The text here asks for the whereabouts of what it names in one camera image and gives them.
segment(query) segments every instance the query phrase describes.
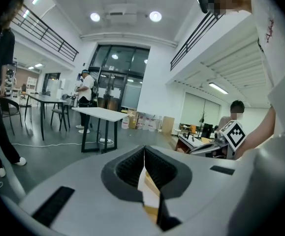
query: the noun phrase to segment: desk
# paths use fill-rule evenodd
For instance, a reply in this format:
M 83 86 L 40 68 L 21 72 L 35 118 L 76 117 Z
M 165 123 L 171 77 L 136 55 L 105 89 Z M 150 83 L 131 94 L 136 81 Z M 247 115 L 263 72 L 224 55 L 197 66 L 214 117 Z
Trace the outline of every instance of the desk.
M 104 143 L 104 150 L 102 153 L 106 153 L 108 150 L 117 149 L 117 121 L 125 118 L 128 116 L 128 114 L 112 111 L 105 108 L 72 108 L 74 111 L 86 114 L 85 119 L 85 125 L 84 125 L 84 131 L 88 129 L 89 126 L 89 119 L 90 116 L 98 118 L 98 125 L 97 125 L 97 135 L 96 135 L 96 147 L 95 148 L 88 148 L 85 149 L 85 139 L 87 136 L 87 132 L 83 132 L 83 138 L 82 138 L 82 147 L 81 152 L 90 152 L 90 151 L 98 151 L 98 131 L 99 131 L 99 124 L 101 119 L 106 120 L 106 126 L 105 126 L 105 143 Z M 108 124 L 112 121 L 114 123 L 114 146 L 107 148 L 107 137 L 108 137 Z
M 29 98 L 32 98 L 34 100 L 36 100 L 37 102 L 40 102 L 40 129 L 42 132 L 42 138 L 44 141 L 44 128 L 43 128 L 43 114 L 44 114 L 44 118 L 45 118 L 45 108 L 44 108 L 44 104 L 45 103 L 58 103 L 62 105 L 62 116 L 63 116 L 63 123 L 64 123 L 64 128 L 67 131 L 67 126 L 65 124 L 65 118 L 64 118 L 64 107 L 63 104 L 66 102 L 64 100 L 59 100 L 47 95 L 39 95 L 39 94 L 26 94 L 28 96 L 28 99 L 26 101 L 26 106 L 25 106 L 25 115 L 24 115 L 24 121 L 26 119 L 26 111 L 28 109 L 28 104 L 29 104 Z
M 196 147 L 199 147 L 203 145 L 204 143 L 197 138 L 194 138 L 194 141 L 192 141 L 192 136 L 187 139 L 183 135 L 178 136 L 178 141 L 175 147 L 175 151 L 177 151 L 178 148 L 181 148 L 184 152 L 187 152 L 188 150 L 192 150 Z

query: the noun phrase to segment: man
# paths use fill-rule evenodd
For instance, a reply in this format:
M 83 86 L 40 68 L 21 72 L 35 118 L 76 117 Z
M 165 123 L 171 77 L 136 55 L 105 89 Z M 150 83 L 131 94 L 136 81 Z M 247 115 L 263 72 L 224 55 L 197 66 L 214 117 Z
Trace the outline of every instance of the man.
M 13 63 L 15 37 L 10 29 L 10 23 L 22 8 L 23 2 L 24 0 L 12 0 L 7 10 L 0 17 L 0 97 L 3 97 L 5 92 L 5 76 L 7 72 L 7 65 Z M 8 139 L 7 132 L 2 121 L 1 109 L 0 147 L 10 163 L 19 166 L 26 164 L 25 158 L 19 156 L 18 152 L 15 150 Z M 0 160 L 0 177 L 4 177 L 5 175 L 6 172 Z
M 285 16 L 272 0 L 197 0 L 204 13 L 221 15 L 227 11 L 244 10 L 253 14 L 258 32 L 258 46 L 270 89 L 285 76 Z M 265 142 L 279 131 L 276 112 L 271 107 L 262 123 L 250 133 L 235 153 L 239 158 L 249 149 Z
M 94 79 L 90 75 L 90 72 L 88 70 L 83 70 L 81 73 L 81 76 L 83 78 L 83 84 L 81 87 L 76 89 L 76 92 L 79 95 L 79 107 L 80 108 L 87 108 L 89 106 L 89 103 L 91 101 L 91 95 L 94 84 Z M 83 134 L 84 132 L 84 125 L 85 125 L 85 118 L 86 114 L 80 113 L 81 116 L 81 125 L 77 125 L 76 128 L 81 128 L 82 130 L 79 130 L 80 134 Z
M 231 115 L 229 117 L 223 116 L 219 122 L 217 131 L 220 131 L 229 121 L 239 119 L 245 110 L 244 103 L 240 100 L 233 101 L 230 106 Z

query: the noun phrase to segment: white sneaker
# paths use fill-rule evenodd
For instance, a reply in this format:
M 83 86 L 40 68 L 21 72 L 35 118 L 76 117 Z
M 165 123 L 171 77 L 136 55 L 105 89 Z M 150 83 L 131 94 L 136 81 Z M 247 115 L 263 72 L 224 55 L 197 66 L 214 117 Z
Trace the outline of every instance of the white sneaker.
M 20 161 L 15 163 L 16 165 L 23 166 L 26 164 L 26 160 L 24 157 L 20 157 Z
M 79 133 L 80 133 L 80 134 L 83 134 L 83 132 L 84 132 L 84 129 L 79 130 Z
M 5 169 L 2 167 L 0 168 L 0 177 L 4 177 L 6 175 Z

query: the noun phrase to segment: red logo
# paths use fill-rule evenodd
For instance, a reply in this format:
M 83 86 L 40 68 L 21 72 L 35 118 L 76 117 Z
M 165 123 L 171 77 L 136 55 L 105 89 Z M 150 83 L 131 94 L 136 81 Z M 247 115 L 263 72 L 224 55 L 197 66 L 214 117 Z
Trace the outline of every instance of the red logo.
M 269 43 L 269 39 L 270 39 L 270 37 L 272 37 L 272 28 L 274 26 L 274 20 L 270 19 L 269 22 L 270 22 L 270 26 L 268 26 L 269 31 L 268 31 L 268 33 L 266 33 L 267 43 Z

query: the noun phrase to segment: long hair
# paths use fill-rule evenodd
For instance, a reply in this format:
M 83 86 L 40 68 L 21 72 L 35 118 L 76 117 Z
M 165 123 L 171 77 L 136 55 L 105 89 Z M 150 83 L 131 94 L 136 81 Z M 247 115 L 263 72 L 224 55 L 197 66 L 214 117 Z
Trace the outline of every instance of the long hair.
M 20 4 L 23 5 L 24 0 L 11 0 L 6 10 L 0 16 L 0 26 L 10 21 L 10 13 Z

